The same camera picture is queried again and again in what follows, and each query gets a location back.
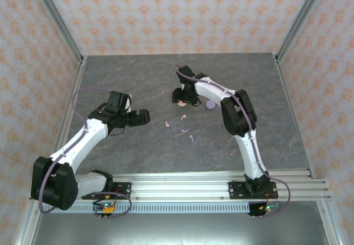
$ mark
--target small purple object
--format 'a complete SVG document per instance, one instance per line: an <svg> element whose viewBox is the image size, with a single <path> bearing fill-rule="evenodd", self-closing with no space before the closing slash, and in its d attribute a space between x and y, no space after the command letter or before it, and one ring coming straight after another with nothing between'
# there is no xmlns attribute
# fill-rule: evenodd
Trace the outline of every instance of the small purple object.
<svg viewBox="0 0 354 245"><path fill-rule="evenodd" d="M206 103L205 103L205 107L208 109L208 110L213 110L215 108L216 104L214 101L212 100L208 100Z"/></svg>

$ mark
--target small pink object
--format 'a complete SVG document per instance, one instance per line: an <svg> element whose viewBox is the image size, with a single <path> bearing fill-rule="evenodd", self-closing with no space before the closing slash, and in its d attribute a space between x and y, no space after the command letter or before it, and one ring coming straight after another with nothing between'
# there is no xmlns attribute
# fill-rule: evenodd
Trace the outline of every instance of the small pink object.
<svg viewBox="0 0 354 245"><path fill-rule="evenodd" d="M208 109L208 110L213 110L215 108L216 104L214 101L212 100L208 100L206 103L205 103L205 107Z"/></svg>
<svg viewBox="0 0 354 245"><path fill-rule="evenodd" d="M180 107L184 107L184 106L186 106L187 105L187 103L184 103L182 100L180 100L179 102L178 102L178 106L180 106Z"/></svg>

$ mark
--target orange floral pattern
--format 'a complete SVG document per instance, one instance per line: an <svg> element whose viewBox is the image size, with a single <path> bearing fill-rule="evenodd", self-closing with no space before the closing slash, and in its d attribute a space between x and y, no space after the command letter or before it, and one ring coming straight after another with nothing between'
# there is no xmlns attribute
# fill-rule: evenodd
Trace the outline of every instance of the orange floral pattern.
<svg viewBox="0 0 354 245"><path fill-rule="evenodd" d="M305 0L54 2L82 54L119 55L276 53Z"/></svg>
<svg viewBox="0 0 354 245"><path fill-rule="evenodd" d="M0 237L14 244L33 163L52 153L77 62L41 0L0 6Z"/></svg>
<svg viewBox="0 0 354 245"><path fill-rule="evenodd" d="M336 193L354 241L354 0L319 0L282 63L317 176Z"/></svg>

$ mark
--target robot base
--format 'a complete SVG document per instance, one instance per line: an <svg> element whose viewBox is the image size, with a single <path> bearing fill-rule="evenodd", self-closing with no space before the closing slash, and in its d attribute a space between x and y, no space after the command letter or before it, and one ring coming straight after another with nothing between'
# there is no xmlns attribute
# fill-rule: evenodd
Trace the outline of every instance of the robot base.
<svg viewBox="0 0 354 245"><path fill-rule="evenodd" d="M131 196L131 191L132 191L132 184L131 183L113 183L112 192L118 192L120 194L127 195L129 198ZM83 200L97 200L102 198L102 194L95 195L95 194L87 194L83 197L81 197ZM116 196L112 195L110 198L105 199L105 200L126 200L126 198L121 197L121 196Z"/></svg>
<svg viewBox="0 0 354 245"><path fill-rule="evenodd" d="M230 199L267 199L267 197L273 199L274 197L272 195L278 198L278 189L273 181L270 181L252 194L246 189L245 181L232 181L228 183L228 193Z"/></svg>

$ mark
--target gray marble surface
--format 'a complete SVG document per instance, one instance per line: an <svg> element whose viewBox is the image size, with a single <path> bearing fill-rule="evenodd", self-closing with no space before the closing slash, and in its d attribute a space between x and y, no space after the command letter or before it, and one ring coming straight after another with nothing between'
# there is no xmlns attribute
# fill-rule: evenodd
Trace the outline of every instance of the gray marble surface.
<svg viewBox="0 0 354 245"><path fill-rule="evenodd" d="M248 92L258 117L257 141L267 169L308 167L271 53L89 56L81 86L133 95L132 109L148 109L151 122L100 141L78 174L92 169L111 174L243 170L240 150L223 126L219 107L207 110L205 98L199 107L171 102L172 91L180 87L175 65L189 65L196 74L203 72L225 87ZM88 115L107 99L104 92L81 92L77 109ZM183 114L187 118L181 121ZM74 116L69 138L81 126Z"/></svg>

